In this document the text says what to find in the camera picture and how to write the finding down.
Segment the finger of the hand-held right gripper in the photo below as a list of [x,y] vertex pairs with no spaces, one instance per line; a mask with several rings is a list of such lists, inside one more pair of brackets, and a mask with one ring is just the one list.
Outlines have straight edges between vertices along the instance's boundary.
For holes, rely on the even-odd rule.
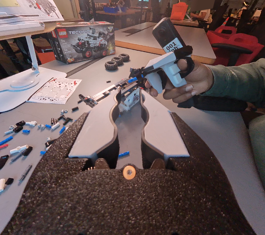
[[164,55],[158,56],[154,59],[149,60],[147,65],[141,68],[141,74],[147,76],[150,73],[157,72],[162,68],[162,66],[170,62],[174,63],[175,60],[176,56],[173,52],[172,53],[169,52]]

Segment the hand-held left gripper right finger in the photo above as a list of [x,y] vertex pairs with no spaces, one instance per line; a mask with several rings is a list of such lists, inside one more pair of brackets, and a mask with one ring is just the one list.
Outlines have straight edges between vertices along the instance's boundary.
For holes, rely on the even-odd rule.
[[190,157],[171,111],[141,90],[141,118],[144,121],[142,142],[163,158]]

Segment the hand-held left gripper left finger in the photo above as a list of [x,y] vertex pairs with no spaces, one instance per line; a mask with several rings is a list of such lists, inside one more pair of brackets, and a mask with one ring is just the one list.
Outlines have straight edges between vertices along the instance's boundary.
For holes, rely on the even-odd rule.
[[88,116],[68,154],[69,158],[94,158],[117,137],[116,119],[121,89],[116,89],[88,112]]

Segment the white toy brick truck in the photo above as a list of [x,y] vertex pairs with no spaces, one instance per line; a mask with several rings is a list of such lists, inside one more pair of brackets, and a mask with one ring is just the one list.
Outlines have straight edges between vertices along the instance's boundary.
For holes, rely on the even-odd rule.
[[78,101],[78,104],[84,102],[86,105],[93,108],[101,100],[111,95],[115,90],[121,89],[121,103],[119,105],[119,111],[129,111],[136,103],[140,101],[140,89],[145,90],[145,79],[128,83],[129,79],[131,78],[122,79],[121,81],[112,84],[108,88],[95,94],[92,97],[79,94],[80,100]]

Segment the person's right forearm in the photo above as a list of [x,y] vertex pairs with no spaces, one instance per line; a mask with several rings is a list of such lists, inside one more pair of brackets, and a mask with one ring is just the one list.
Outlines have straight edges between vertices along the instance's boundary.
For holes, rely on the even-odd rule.
[[265,105],[265,59],[233,67],[210,67],[214,83],[203,96],[229,97],[254,104]]

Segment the grey desk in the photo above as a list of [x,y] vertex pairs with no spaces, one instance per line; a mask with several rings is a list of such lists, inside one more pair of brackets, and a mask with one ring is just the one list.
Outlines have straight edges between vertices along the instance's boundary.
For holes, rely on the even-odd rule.
[[[82,81],[65,105],[26,102],[12,111],[1,114],[1,141],[7,137],[4,132],[8,130],[9,126],[21,120],[35,120],[38,124],[50,124],[51,118],[58,118],[62,109],[68,109],[68,116],[76,120],[81,114],[91,109],[83,102],[77,104],[79,94],[93,96],[122,78],[128,77],[130,67],[145,66],[150,59],[157,57],[155,54],[125,48],[117,48],[116,53],[116,55],[129,54],[130,61],[115,72],[108,72],[104,67],[105,62],[112,56],[103,58],[89,66],[86,65],[86,62],[81,62],[78,65],[59,66],[57,61],[43,65],[45,68],[53,66],[58,71],[71,70],[67,72],[67,77]],[[157,100],[170,111],[178,114],[210,147],[227,174],[246,219],[256,234],[264,234],[264,189],[254,163],[248,132],[241,114],[178,108],[177,104],[172,101],[164,100],[161,94]],[[128,157],[118,159],[117,169],[128,163],[142,169],[140,143],[144,122],[141,119],[139,103],[131,111],[119,117],[116,124],[121,140],[120,153],[130,152]],[[1,169],[1,178],[14,178],[14,183],[7,186],[1,193],[1,232],[11,219],[33,170],[42,158],[40,151],[45,149],[44,144],[47,137],[57,138],[60,129],[39,130],[36,126],[29,134],[19,132],[13,135],[14,138],[9,141],[8,147],[1,150],[1,156],[3,156],[10,154],[11,149],[21,145],[29,144],[33,147],[28,157],[19,158],[12,164],[10,160],[13,155],[10,155],[7,163]]]

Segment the person's right hand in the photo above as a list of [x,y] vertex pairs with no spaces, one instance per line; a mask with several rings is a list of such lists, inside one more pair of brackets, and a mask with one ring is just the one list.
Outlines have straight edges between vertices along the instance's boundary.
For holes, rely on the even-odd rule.
[[187,84],[181,87],[174,87],[169,79],[165,86],[163,98],[172,100],[174,103],[182,103],[210,90],[214,84],[214,76],[209,67],[195,61],[193,71],[185,78]]

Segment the orange plastic bin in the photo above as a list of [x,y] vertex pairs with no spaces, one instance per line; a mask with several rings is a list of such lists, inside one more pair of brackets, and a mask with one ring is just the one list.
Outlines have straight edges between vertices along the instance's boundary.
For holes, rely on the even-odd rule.
[[179,2],[174,4],[171,12],[171,20],[184,20],[184,17],[187,12],[188,5],[185,2]]

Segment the white table with wood edge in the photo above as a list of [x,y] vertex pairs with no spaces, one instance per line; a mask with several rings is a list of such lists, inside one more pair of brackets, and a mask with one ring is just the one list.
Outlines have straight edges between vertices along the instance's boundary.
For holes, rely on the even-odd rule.
[[[115,45],[118,47],[163,55],[165,51],[154,38],[152,31],[156,23],[145,22],[115,31]],[[193,48],[193,60],[212,65],[216,55],[210,45],[205,31],[201,28],[176,26],[176,30],[186,45]]]

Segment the white sticker sheet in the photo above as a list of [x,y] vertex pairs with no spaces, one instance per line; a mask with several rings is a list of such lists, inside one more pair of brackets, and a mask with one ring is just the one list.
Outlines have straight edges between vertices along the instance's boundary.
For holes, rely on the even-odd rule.
[[35,92],[27,102],[65,104],[82,80],[52,78]]

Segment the scattered loose brick pieces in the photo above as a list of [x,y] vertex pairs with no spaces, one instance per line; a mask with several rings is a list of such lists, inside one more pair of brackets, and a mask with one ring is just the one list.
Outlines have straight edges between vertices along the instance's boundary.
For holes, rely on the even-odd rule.
[[[63,126],[61,128],[61,130],[59,131],[59,134],[61,135],[62,133],[64,133],[68,127],[66,127],[66,124],[68,124],[69,122],[72,122],[73,119],[70,117],[65,117],[64,113],[67,113],[67,110],[62,110],[61,111],[61,115],[58,119],[51,119],[51,125],[48,124],[38,124],[38,128],[39,129],[45,129],[48,128],[50,130],[56,130],[58,127],[60,127],[60,123],[59,121],[61,119],[64,120]],[[16,123],[16,125],[12,125],[9,127],[9,130],[5,132],[5,135],[11,134],[11,133],[18,133],[20,131],[22,131],[25,134],[28,134],[31,132],[31,130],[28,129],[23,129],[23,127],[27,125],[27,126],[33,126],[35,127],[37,125],[36,121],[20,121],[18,123]],[[8,147],[8,143],[10,140],[13,139],[13,136],[9,136],[7,138],[5,138],[4,140],[1,141],[1,149]],[[28,156],[28,154],[32,151],[32,147],[29,146],[28,144],[22,145],[22,146],[18,146],[12,150],[10,150],[10,155],[16,154],[17,156],[15,158],[13,158],[10,162],[13,163],[16,160],[18,160],[21,156]],[[5,166],[6,162],[8,161],[9,155],[4,155],[1,156],[1,169]],[[6,185],[11,185],[13,183],[14,179],[13,178],[8,178],[7,180],[5,178],[1,178],[1,192],[4,191],[5,186]]]

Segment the red chair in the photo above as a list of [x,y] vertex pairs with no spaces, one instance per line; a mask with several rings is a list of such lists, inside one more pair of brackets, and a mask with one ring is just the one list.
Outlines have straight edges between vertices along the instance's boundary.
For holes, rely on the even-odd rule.
[[236,33],[236,28],[220,26],[207,32],[216,55],[213,65],[239,66],[248,64],[264,49],[255,36]]

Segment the white book stand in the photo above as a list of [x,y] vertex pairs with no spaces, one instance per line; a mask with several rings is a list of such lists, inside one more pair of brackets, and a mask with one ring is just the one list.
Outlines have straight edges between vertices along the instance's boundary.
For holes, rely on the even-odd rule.
[[39,69],[31,36],[45,31],[45,23],[30,17],[1,12],[1,39],[25,36],[31,55],[31,69],[4,78],[0,81],[1,112],[16,108],[52,78],[65,78],[66,73],[43,68]]

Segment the toy truck cardboard box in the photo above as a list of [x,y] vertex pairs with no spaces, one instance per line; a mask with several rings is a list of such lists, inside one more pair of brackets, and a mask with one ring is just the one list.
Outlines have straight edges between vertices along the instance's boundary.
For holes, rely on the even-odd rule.
[[48,33],[55,58],[65,64],[115,54],[114,24],[106,21],[60,22]]

